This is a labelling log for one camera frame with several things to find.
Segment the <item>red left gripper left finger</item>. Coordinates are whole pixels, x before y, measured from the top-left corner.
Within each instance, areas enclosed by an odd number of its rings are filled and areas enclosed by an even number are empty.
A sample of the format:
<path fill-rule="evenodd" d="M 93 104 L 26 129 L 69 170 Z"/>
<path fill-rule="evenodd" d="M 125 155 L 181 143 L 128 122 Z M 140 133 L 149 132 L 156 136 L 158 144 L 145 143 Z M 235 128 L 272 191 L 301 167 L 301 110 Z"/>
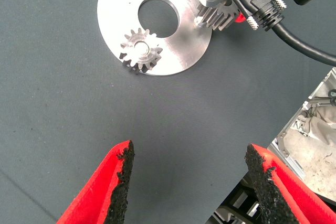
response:
<path fill-rule="evenodd" d="M 131 140 L 114 146 L 58 223 L 124 223 L 134 161 Z"/>

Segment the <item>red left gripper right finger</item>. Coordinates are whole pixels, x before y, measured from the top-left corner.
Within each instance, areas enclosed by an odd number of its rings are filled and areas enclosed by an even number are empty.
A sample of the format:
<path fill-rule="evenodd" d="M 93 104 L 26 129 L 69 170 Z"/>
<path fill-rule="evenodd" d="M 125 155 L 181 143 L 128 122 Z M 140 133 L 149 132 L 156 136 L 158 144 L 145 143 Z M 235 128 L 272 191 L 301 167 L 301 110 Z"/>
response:
<path fill-rule="evenodd" d="M 274 153 L 250 144 L 245 162 L 263 223 L 335 223 L 335 212 Z"/>

